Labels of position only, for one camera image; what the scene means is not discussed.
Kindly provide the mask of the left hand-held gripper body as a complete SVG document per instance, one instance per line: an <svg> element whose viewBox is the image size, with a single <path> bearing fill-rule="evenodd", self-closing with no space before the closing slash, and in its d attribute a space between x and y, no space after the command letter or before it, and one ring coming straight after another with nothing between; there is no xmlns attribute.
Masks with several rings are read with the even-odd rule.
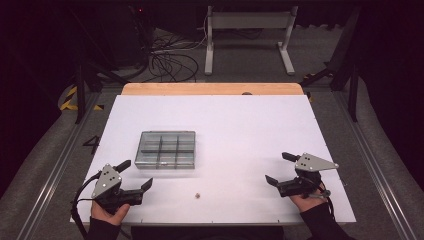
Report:
<svg viewBox="0 0 424 240"><path fill-rule="evenodd" d="M110 164L103 167L91 195L92 199L110 214L114 214L124 204L140 205L144 195L141 189L123 190L122 177L113 167Z"/></svg>

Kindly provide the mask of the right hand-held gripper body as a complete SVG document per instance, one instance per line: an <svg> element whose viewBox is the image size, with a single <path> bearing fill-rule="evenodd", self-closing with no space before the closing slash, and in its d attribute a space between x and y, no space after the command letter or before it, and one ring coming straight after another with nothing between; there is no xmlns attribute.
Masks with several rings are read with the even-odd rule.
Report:
<svg viewBox="0 0 424 240"><path fill-rule="evenodd" d="M297 176L293 180L278 182L281 197L300 195L302 198L328 198L330 190L322 187L321 171L337 169L339 165L309 153L303 153L295 163Z"/></svg>

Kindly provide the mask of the clear plastic compartment box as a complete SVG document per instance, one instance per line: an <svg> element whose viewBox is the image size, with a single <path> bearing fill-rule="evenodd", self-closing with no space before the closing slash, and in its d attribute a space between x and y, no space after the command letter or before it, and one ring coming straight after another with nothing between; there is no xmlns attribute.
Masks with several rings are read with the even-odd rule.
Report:
<svg viewBox="0 0 424 240"><path fill-rule="evenodd" d="M195 152L194 131L144 131L134 163L139 169L194 169Z"/></svg>

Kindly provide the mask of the person's left hand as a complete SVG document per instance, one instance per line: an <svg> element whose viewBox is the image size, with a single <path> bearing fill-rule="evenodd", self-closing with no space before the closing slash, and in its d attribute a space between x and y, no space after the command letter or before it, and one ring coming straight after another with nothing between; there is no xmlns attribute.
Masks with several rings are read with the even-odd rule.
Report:
<svg viewBox="0 0 424 240"><path fill-rule="evenodd" d="M101 220L112 224L114 226L119 226L130 209L129 204L124 204L119 207L114 214L108 213L104 210L97 202L93 201L91 206L91 217L97 220Z"/></svg>

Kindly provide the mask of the person's right hand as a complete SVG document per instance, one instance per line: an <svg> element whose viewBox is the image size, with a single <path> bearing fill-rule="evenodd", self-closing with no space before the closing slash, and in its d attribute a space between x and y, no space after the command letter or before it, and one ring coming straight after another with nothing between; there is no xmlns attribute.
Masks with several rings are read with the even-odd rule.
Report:
<svg viewBox="0 0 424 240"><path fill-rule="evenodd" d="M300 212L306 212L327 202L327 200L323 198L302 198L301 196L290 196L290 200L296 205Z"/></svg>

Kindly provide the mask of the person's black torso clothing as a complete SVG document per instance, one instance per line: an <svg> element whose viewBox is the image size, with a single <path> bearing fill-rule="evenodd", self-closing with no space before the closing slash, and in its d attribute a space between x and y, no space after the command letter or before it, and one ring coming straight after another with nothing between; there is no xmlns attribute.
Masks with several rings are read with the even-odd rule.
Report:
<svg viewBox="0 0 424 240"><path fill-rule="evenodd" d="M284 240L282 227L132 227L133 240Z"/></svg>

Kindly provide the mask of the black metal stand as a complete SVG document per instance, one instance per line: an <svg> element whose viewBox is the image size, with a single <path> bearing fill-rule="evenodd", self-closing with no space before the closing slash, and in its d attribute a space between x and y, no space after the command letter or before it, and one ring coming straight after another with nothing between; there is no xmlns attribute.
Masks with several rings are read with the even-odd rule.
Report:
<svg viewBox="0 0 424 240"><path fill-rule="evenodd" d="M357 91L359 74L355 65L354 56L349 53L354 37L356 24L360 16L360 7L355 7L349 16L344 30L339 38L336 48L326 67L316 74L307 74L300 83L301 87L306 87L324 77L332 76L330 88L333 91L341 91L349 83L349 95L347 109L353 122L357 121Z"/></svg>

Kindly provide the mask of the black tripod stand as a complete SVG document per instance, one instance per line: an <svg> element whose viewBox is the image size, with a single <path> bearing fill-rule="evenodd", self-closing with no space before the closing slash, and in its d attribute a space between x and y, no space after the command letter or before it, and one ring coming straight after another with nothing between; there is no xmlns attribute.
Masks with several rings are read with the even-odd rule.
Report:
<svg viewBox="0 0 424 240"><path fill-rule="evenodd" d="M96 38L99 31L95 27L96 21L85 21L73 7L64 7L63 10L67 14L63 21L66 46L75 66L78 107L76 123L79 124L86 115L85 87L88 86L92 92L102 89L98 73L121 85L127 84L128 80L111 71L113 63L105 53L105 47L99 45Z"/></svg>

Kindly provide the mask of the black equipment cabinet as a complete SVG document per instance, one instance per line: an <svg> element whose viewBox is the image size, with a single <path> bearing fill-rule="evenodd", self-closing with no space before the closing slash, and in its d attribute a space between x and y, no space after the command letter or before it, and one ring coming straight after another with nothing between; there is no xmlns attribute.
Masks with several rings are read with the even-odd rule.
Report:
<svg viewBox="0 0 424 240"><path fill-rule="evenodd" d="M146 66L151 28L134 5L103 5L99 10L103 31L118 68Z"/></svg>

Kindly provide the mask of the aluminium floor rail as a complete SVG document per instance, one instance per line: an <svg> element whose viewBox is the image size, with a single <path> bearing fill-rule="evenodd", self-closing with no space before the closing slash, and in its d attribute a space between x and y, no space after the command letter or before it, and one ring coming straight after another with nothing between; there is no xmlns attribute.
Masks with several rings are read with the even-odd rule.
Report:
<svg viewBox="0 0 424 240"><path fill-rule="evenodd" d="M348 104L343 94L340 92L333 93L336 102L353 132L356 143L359 145L363 162L376 186L376 189L383 201L383 204L400 236L401 240L418 240L417 235L413 231L399 201L390 187L386 177L381 170L376 157L374 156L358 122L354 122L348 111Z"/></svg>
<svg viewBox="0 0 424 240"><path fill-rule="evenodd" d="M72 125L72 131L69 137L66 140L66 143L58 157L55 161L55 165L46 180L43 184L40 194L37 200L34 203L33 208L31 209L30 214L28 215L23 227L21 228L18 237L16 240L31 240L35 231L38 228L40 221L46 209L57 189L57 186L62 178L62 175L68 165L70 156L75 148L77 138L82 131L88 116L92 112L97 100L99 98L99 93L91 93L86 98L86 103L84 107L86 108L86 112L83 114L82 118L79 120L78 124Z"/></svg>

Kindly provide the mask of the white metal stand frame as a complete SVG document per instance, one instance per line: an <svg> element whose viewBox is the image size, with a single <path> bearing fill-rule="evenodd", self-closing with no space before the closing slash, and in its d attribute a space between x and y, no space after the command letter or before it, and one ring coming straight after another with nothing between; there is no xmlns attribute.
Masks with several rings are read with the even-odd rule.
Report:
<svg viewBox="0 0 424 240"><path fill-rule="evenodd" d="M294 23L297 17L298 7L293 6L290 10L281 12L215 12L212 6L207 9L206 30L206 57L204 73L213 73L214 42L213 31L222 29L284 29L285 37L277 43L281 59L286 73L289 76L295 74L295 69L288 53L288 44Z"/></svg>

